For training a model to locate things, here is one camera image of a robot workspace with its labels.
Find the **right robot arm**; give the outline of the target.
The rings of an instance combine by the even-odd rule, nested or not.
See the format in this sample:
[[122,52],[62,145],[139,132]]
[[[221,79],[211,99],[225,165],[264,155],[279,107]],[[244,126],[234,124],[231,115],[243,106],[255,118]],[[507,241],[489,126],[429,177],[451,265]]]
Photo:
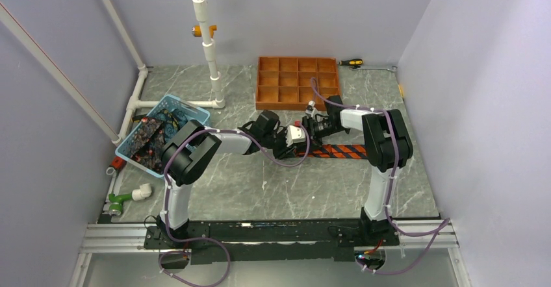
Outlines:
[[[315,157],[350,157],[366,159],[372,167],[368,197],[361,210],[359,239],[373,245],[392,229],[391,195],[400,170],[413,155],[413,144],[399,110],[376,110],[363,106],[345,106],[338,95],[325,102],[326,114],[320,114],[316,103],[309,101],[302,125],[311,139],[309,149],[298,149],[299,155]],[[362,132],[362,149],[345,145],[325,145],[323,139],[338,132]]]

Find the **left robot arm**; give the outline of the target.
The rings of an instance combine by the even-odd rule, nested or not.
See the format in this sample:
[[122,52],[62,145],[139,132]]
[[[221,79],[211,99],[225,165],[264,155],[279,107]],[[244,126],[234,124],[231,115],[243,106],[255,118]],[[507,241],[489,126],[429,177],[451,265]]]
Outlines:
[[307,129],[301,123],[282,127],[279,116],[268,110],[236,129],[215,129],[195,119],[188,121],[162,150],[165,191],[157,218],[161,240],[177,248],[189,237],[188,205],[192,185],[216,154],[261,152],[279,163],[287,155],[293,155],[299,145],[310,148]]

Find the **orange navy striped tie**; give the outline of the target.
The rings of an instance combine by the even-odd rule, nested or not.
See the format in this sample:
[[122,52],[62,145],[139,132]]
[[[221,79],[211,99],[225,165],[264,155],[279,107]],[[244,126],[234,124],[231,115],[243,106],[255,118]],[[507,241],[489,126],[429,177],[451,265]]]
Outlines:
[[309,151],[309,154],[307,156],[312,158],[339,158],[358,160],[366,160],[368,158],[366,147],[361,144],[325,144],[319,147],[314,147]]

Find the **brown compartment tray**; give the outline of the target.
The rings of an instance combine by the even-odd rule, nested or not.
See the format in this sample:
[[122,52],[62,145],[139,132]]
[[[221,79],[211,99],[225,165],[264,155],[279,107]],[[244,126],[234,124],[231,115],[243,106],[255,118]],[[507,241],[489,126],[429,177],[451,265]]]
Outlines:
[[257,110],[305,110],[309,101],[318,110],[326,109],[310,79],[317,80],[318,92],[326,99],[341,95],[337,61],[334,58],[302,56],[260,56],[257,64],[255,108]]

